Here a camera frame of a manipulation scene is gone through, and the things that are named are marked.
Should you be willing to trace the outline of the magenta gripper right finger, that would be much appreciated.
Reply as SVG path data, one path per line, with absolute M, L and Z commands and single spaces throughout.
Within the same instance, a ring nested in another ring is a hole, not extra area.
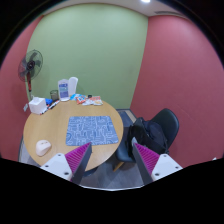
M 138 144 L 135 138 L 132 139 L 132 153 L 144 185 L 182 169 L 168 154 L 159 155 L 146 146 Z

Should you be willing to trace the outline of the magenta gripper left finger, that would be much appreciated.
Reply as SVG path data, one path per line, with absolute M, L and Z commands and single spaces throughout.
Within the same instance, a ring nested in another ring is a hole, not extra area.
M 57 153 L 41 169 L 79 185 L 91 154 L 92 144 L 87 143 L 67 154 Z

